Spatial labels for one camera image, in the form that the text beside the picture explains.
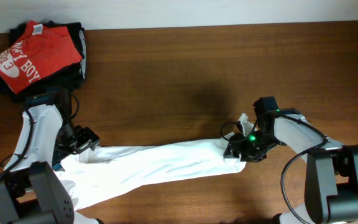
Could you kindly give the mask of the white printed t-shirt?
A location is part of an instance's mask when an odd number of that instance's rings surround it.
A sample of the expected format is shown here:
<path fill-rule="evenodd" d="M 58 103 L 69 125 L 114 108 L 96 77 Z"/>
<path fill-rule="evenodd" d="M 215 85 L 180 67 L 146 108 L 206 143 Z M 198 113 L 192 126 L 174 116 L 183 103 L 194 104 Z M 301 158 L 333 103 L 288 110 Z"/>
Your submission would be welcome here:
<path fill-rule="evenodd" d="M 98 146 L 66 157 L 56 175 L 79 210 L 143 185 L 238 173 L 246 164 L 225 158 L 227 145 L 219 138 L 161 146 Z"/>

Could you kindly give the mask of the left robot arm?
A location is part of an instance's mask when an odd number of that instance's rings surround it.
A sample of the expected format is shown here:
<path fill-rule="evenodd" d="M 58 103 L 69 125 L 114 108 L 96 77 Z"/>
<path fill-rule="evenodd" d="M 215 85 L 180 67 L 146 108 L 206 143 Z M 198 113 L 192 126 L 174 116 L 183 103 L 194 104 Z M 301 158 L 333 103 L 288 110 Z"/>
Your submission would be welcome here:
<path fill-rule="evenodd" d="M 75 212 L 56 175 L 66 157 L 99 145 L 90 128 L 73 125 L 76 100 L 59 87 L 25 100 L 17 146 L 0 173 L 0 223 L 101 223 Z"/>

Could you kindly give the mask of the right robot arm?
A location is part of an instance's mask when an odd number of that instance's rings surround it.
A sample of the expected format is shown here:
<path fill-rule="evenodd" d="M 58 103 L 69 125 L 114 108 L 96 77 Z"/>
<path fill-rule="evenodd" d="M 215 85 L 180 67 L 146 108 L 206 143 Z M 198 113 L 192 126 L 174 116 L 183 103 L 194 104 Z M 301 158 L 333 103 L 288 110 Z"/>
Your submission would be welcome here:
<path fill-rule="evenodd" d="M 289 146 L 294 152 L 282 170 L 280 188 L 287 213 L 274 216 L 284 223 L 351 223 L 358 221 L 358 144 L 345 145 L 323 134 L 294 108 L 280 109 L 272 96 L 253 104 L 256 120 L 242 115 L 234 125 L 238 133 L 227 138 L 226 159 L 258 163 L 274 147 Z M 306 162 L 304 204 L 293 208 L 285 176 L 299 158 Z"/>

